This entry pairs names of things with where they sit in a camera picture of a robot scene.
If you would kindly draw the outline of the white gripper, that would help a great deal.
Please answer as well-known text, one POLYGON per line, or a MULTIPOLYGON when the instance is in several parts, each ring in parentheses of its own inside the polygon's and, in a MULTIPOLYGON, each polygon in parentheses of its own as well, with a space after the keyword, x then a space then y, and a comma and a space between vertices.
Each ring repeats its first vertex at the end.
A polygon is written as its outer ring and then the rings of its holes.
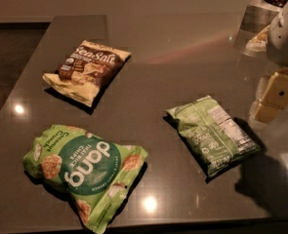
MULTIPOLYGON (((270 23, 267 34, 267 57, 288 66, 288 2, 270 23)), ((269 123, 288 105, 288 69, 280 69, 260 79, 253 118, 269 123)))

